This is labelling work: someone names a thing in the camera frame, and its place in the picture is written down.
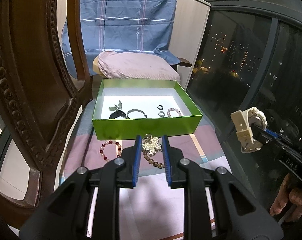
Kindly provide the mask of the right human hand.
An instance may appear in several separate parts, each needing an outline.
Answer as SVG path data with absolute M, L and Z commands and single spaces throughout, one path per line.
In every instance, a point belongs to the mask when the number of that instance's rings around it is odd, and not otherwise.
M 278 195 L 276 196 L 269 213 L 271 216 L 278 215 L 290 202 L 296 206 L 292 213 L 286 218 L 287 222 L 296 222 L 302 216 L 302 189 L 294 187 L 289 190 L 291 175 L 288 173 L 280 186 Z

